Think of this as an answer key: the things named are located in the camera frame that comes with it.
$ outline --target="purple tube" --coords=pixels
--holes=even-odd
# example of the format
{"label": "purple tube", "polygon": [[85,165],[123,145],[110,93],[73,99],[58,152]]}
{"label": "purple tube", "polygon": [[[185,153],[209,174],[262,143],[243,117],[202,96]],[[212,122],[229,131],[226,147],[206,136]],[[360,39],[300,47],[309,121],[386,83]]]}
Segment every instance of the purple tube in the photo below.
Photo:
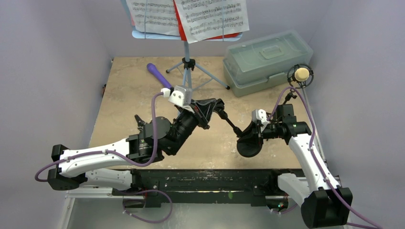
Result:
{"label": "purple tube", "polygon": [[160,74],[160,72],[158,71],[158,69],[154,64],[148,63],[146,65],[146,68],[150,73],[152,73],[156,77],[156,79],[158,79],[162,83],[164,87],[169,89],[171,88],[171,84],[166,80],[166,78],[164,78],[162,74]]}

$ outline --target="microphone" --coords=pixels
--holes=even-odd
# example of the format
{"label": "microphone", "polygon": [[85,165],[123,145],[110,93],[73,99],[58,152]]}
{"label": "microphone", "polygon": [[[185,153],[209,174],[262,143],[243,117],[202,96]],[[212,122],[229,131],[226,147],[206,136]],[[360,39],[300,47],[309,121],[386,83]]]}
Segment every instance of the microphone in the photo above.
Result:
{"label": "microphone", "polygon": [[158,71],[158,69],[156,68],[156,66],[154,64],[148,63],[146,65],[146,68],[148,69],[148,71],[150,73],[152,73],[156,77],[156,79],[158,79],[162,83],[162,85],[165,88],[169,88],[169,89],[172,88],[169,81],[167,81],[166,78],[164,78],[164,76]]}
{"label": "microphone", "polygon": [[292,68],[289,69],[287,72],[287,81],[290,84],[290,86],[293,87],[291,82],[296,82],[298,83],[299,87],[296,87],[297,89],[302,89],[305,87],[308,87],[312,81],[314,80],[314,71],[312,68],[304,63],[300,63],[297,65],[294,65]]}

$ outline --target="music stand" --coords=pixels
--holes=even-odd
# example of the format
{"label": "music stand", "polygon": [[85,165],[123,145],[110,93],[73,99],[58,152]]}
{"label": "music stand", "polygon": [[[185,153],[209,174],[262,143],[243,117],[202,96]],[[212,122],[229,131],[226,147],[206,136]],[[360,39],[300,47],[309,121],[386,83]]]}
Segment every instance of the music stand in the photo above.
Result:
{"label": "music stand", "polygon": [[[128,9],[128,5],[126,0],[121,0],[122,5],[124,6],[125,12],[127,13],[127,16],[129,17],[129,21],[132,22],[131,14]],[[171,36],[171,35],[165,35],[165,34],[157,34],[157,33],[150,33],[150,32],[140,32],[136,29],[134,25],[132,25],[132,36],[136,39],[162,39],[162,40],[181,40],[180,36]],[[222,39],[212,39],[208,41],[222,41],[222,42],[234,42],[239,40],[242,37],[242,33],[239,33],[238,36],[236,37],[231,37],[231,38],[222,38]],[[191,78],[191,71],[194,70],[194,67],[197,67],[200,69],[202,72],[207,74],[209,77],[211,77],[210,80],[204,82],[203,84],[192,88],[193,90],[200,88],[207,83],[209,83],[211,80],[215,80],[218,83],[220,83],[222,86],[224,86],[227,90],[231,89],[226,83],[222,82],[220,79],[216,78],[214,75],[212,75],[209,71],[204,69],[201,65],[195,62],[194,59],[190,59],[190,49],[189,49],[189,44],[186,41],[183,41],[184,44],[184,53],[185,56],[181,60],[180,63],[176,64],[175,66],[169,68],[166,70],[166,73],[169,73],[173,69],[179,67],[180,65],[184,64],[184,73],[183,73],[183,86],[186,85],[186,82],[188,84],[189,88],[192,88],[192,78]]]}

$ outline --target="sheet music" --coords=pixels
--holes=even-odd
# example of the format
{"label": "sheet music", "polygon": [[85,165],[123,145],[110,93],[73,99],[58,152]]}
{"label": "sheet music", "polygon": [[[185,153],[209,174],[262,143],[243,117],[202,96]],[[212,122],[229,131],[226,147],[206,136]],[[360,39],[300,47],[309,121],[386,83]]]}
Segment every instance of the sheet music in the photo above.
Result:
{"label": "sheet music", "polygon": [[173,0],[127,0],[135,28],[140,32],[179,36]]}
{"label": "sheet music", "polygon": [[246,0],[174,1],[188,43],[249,30]]}

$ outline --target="plastic storage box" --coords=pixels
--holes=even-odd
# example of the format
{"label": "plastic storage box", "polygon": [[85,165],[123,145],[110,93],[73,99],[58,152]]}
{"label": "plastic storage box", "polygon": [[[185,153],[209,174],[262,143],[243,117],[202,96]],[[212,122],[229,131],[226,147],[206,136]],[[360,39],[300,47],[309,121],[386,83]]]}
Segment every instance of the plastic storage box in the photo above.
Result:
{"label": "plastic storage box", "polygon": [[231,45],[224,75],[236,97],[287,82],[287,71],[309,63],[313,50],[294,30]]}

